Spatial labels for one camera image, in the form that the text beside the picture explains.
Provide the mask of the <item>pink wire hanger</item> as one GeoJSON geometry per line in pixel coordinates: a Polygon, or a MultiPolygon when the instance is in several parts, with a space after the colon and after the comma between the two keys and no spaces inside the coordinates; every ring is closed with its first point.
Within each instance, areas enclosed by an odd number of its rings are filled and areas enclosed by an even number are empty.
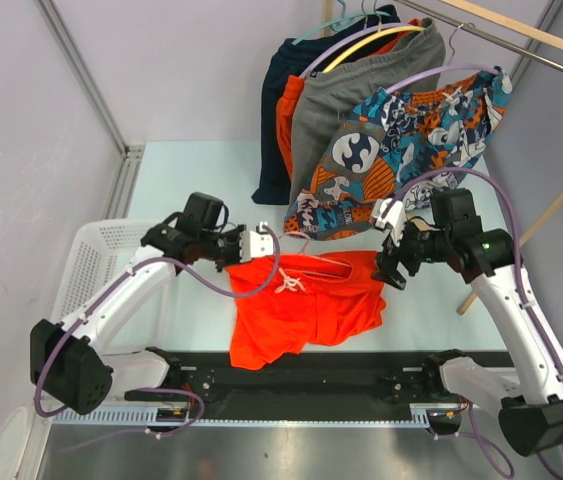
{"type": "Polygon", "coordinates": [[[319,262],[320,264],[328,264],[331,265],[333,268],[337,268],[339,272],[339,277],[343,278],[344,276],[348,276],[352,271],[352,267],[345,263],[339,262],[337,260],[333,260],[330,258],[325,258],[319,255],[311,255],[306,252],[306,249],[311,241],[311,237],[301,231],[290,231],[284,232],[281,234],[280,239],[283,238],[295,238],[295,239],[303,239],[304,243],[298,252],[295,252],[295,255],[302,255],[306,258],[311,258],[315,262],[319,262]]]}

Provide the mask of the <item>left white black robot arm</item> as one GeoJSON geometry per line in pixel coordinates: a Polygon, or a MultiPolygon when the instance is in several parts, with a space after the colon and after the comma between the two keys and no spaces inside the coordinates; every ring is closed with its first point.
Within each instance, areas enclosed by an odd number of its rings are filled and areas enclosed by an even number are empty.
{"type": "Polygon", "coordinates": [[[220,295],[233,295],[195,272],[196,261],[210,261],[223,271],[274,254],[266,225],[251,230],[229,226],[228,220],[223,201],[191,194],[183,210],[145,231],[130,260],[91,298],[59,320],[42,319],[32,327],[29,369],[39,416],[52,418],[65,410],[87,415],[132,391],[150,390],[163,400],[180,392],[181,374],[157,348],[113,353],[109,347],[143,305],[181,273],[220,295]]]}

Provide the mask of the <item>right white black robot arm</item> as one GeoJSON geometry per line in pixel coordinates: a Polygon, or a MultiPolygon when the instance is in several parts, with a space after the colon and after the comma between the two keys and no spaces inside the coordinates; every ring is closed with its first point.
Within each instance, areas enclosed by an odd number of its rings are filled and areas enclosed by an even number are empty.
{"type": "Polygon", "coordinates": [[[466,189],[431,200],[433,225],[407,218],[402,202],[381,199],[370,223],[386,232],[374,279],[402,290],[405,268],[443,263],[460,274],[481,300],[504,341],[517,373],[510,382],[459,350],[424,362],[422,388],[434,401],[458,395],[496,417],[512,449],[527,457],[563,445],[563,349],[536,303],[525,269],[515,267],[513,239],[486,231],[466,189]]]}

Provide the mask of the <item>bright orange shorts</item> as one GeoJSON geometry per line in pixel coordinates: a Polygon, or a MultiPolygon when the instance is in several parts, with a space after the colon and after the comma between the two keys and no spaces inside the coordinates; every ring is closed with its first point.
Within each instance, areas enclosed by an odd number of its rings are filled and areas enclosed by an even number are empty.
{"type": "Polygon", "coordinates": [[[285,254],[268,286],[235,300],[233,367],[260,370],[308,344],[337,346],[382,325],[384,285],[372,278],[376,253],[285,254]]]}

